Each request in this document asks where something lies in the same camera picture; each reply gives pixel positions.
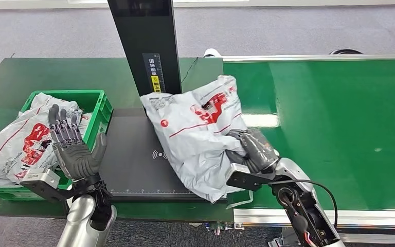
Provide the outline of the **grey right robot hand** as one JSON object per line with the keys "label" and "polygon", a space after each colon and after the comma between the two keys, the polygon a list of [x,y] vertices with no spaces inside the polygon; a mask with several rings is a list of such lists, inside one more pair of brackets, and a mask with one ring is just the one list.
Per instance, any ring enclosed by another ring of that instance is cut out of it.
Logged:
{"label": "grey right robot hand", "polygon": [[226,154],[231,162],[247,166],[252,174],[274,172],[279,156],[259,129],[232,129],[227,135],[239,140],[246,151],[245,155],[240,155],[238,152],[227,150]]}

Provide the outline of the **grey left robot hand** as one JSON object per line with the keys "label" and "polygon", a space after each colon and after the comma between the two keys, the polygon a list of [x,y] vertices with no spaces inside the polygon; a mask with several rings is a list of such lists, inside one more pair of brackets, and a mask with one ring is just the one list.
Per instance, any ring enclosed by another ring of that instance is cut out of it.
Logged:
{"label": "grey left robot hand", "polygon": [[49,109],[52,148],[60,168],[73,181],[97,175],[107,147],[106,134],[100,132],[93,150],[90,150],[83,140],[77,120],[77,116],[73,115],[69,122],[67,111],[57,104]]}

